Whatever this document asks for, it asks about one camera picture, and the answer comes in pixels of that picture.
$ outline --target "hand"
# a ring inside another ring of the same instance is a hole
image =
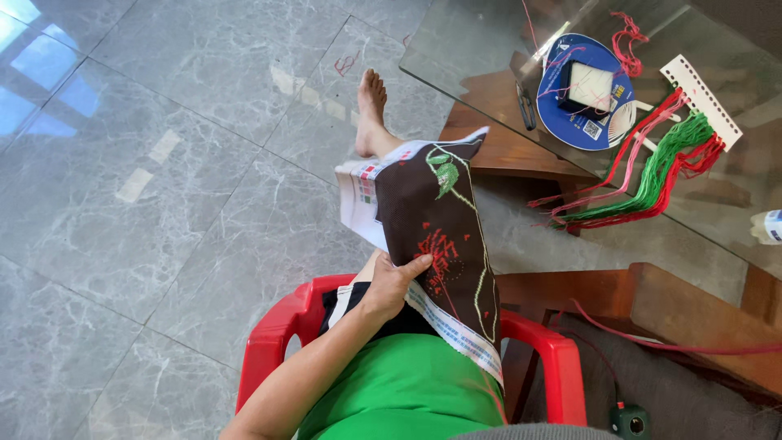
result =
[[[391,256],[381,252],[375,261],[372,284],[359,305],[383,322],[399,315],[404,307],[404,295],[410,281],[428,269],[432,260],[432,255],[426,254],[404,266],[394,267]]]

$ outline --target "gray marble floor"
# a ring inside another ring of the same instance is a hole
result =
[[[216,436],[258,319],[371,252],[332,171],[363,69],[392,132],[444,124],[396,67],[428,3],[0,0],[4,436]],[[666,218],[576,239],[532,227],[518,180],[476,180],[498,272],[651,261],[741,299],[745,263]]]

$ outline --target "green cross-stitch leaf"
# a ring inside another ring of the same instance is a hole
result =
[[[454,187],[454,184],[459,179],[459,170],[457,170],[454,164],[442,164],[435,171],[435,176],[437,177],[437,183],[440,185],[440,193],[435,197],[435,200],[437,200]]]
[[[444,164],[448,160],[447,154],[440,154],[439,156],[432,156],[426,159],[426,163],[430,165]]]

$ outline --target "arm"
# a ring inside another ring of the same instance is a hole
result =
[[[393,267],[381,253],[372,285],[334,327],[283,362],[247,400],[221,440],[290,439],[301,420],[380,327],[399,314],[410,282],[432,264],[423,255]]]

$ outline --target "red plastic chair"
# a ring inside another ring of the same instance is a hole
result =
[[[258,322],[247,340],[236,402],[237,413],[260,383],[282,364],[291,336],[299,335],[302,346],[317,337],[325,314],[322,295],[349,284],[354,277],[322,276],[302,284],[275,304]],[[576,343],[507,310],[501,311],[500,321],[503,337],[532,345],[543,360],[548,423],[586,426],[587,411]]]

